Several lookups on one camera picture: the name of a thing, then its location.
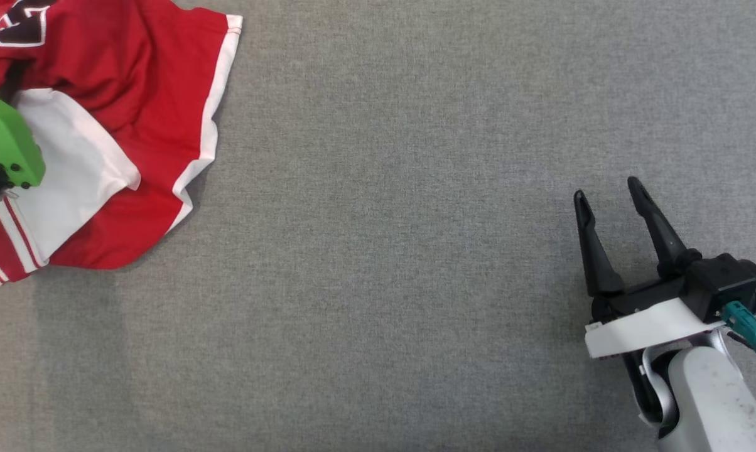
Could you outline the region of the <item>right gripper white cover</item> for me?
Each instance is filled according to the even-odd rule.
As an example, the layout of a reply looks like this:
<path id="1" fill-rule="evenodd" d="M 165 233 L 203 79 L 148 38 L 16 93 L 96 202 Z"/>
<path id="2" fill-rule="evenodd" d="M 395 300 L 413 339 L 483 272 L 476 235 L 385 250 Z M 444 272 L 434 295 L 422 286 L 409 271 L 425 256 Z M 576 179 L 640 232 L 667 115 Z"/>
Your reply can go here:
<path id="1" fill-rule="evenodd" d="M 682 276 L 692 263 L 702 260 L 701 252 L 685 246 L 639 178 L 628 177 L 627 184 L 637 214 L 645 220 L 656 250 L 657 274 L 662 279 Z M 622 294 L 625 289 L 623 280 L 613 269 L 599 240 L 595 230 L 596 218 L 584 191 L 575 192 L 574 206 L 588 295 L 595 298 Z M 654 300 L 650 306 L 608 323 L 587 326 L 585 346 L 588 356 L 616 357 L 685 340 L 723 326 L 721 320 L 709 324 L 699 320 L 679 298 L 682 288 L 682 278 L 650 288 L 645 291 L 647 300 Z"/>

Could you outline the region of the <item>red shorts with white stripes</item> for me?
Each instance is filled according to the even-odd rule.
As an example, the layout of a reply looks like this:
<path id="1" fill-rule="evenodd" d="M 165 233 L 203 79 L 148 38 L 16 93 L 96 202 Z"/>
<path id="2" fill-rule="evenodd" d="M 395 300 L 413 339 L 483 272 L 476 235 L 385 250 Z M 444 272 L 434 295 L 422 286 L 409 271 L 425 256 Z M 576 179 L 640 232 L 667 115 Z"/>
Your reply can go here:
<path id="1" fill-rule="evenodd" d="M 40 55 L 44 84 L 89 112 L 140 176 L 49 261 L 122 268 L 193 210 L 188 186 L 215 160 L 214 115 L 245 20 L 173 0 L 57 0 L 46 21 L 60 48 Z"/>

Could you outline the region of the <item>grey fabric sofa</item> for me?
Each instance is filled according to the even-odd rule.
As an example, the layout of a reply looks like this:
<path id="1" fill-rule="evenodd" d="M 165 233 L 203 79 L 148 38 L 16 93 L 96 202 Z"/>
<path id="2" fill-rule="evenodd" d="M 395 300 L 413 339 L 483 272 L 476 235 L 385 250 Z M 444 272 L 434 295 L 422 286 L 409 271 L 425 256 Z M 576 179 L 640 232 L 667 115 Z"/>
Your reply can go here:
<path id="1" fill-rule="evenodd" d="M 178 0 L 240 14 L 215 162 L 135 264 L 0 287 L 0 452 L 656 452 L 585 349 L 627 285 L 756 263 L 756 0 Z"/>

